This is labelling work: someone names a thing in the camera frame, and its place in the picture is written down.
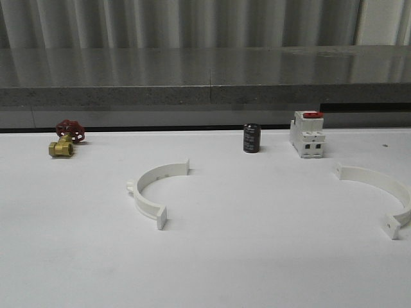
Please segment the white half pipe clamp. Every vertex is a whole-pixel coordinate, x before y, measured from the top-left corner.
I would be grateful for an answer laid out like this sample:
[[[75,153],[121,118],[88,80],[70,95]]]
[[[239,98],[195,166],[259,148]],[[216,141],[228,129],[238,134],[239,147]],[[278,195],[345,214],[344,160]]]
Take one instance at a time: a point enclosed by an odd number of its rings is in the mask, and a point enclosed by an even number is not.
[[[410,222],[410,188],[396,179],[370,169],[337,164],[335,174],[339,180],[350,180],[372,185],[397,198],[403,210],[398,214],[387,214],[382,229],[391,240],[398,239],[401,227]]]
[[[155,167],[141,175],[137,180],[130,179],[127,181],[127,191],[134,196],[136,208],[146,217],[156,220],[158,230],[162,230],[168,220],[166,206],[147,200],[141,194],[142,191],[149,184],[162,178],[188,175],[188,173],[189,159],[183,163],[173,163]]]

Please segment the black cylindrical capacitor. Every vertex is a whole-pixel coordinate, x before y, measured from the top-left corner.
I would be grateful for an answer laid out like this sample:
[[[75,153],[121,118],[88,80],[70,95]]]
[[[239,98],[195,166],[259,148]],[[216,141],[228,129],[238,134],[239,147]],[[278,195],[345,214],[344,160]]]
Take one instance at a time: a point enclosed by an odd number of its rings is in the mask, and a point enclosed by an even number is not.
[[[260,149],[261,126],[256,123],[243,125],[243,150],[246,153],[257,153]]]

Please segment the brass valve red handwheel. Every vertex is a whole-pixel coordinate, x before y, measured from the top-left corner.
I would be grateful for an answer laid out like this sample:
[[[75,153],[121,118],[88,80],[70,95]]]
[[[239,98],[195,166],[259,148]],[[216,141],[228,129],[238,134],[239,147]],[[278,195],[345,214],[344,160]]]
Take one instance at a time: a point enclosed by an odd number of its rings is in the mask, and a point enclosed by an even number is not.
[[[85,139],[85,129],[77,121],[63,120],[55,126],[59,136],[57,142],[49,144],[49,155],[52,157],[71,157],[73,144],[78,144]]]

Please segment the grey stone counter ledge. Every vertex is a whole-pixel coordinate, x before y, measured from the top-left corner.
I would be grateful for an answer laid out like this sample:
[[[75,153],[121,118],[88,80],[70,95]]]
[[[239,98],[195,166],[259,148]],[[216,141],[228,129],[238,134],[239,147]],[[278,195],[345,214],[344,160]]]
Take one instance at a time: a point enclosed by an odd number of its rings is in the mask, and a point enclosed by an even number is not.
[[[2,49],[1,105],[410,110],[410,48]]]

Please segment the white circuit breaker red switch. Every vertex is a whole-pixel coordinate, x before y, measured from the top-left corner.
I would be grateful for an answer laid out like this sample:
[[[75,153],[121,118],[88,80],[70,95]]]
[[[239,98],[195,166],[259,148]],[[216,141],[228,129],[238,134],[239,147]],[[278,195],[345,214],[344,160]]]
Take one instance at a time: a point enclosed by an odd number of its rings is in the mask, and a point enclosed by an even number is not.
[[[301,158],[321,158],[325,135],[322,132],[323,113],[318,111],[295,111],[290,123],[290,143]]]

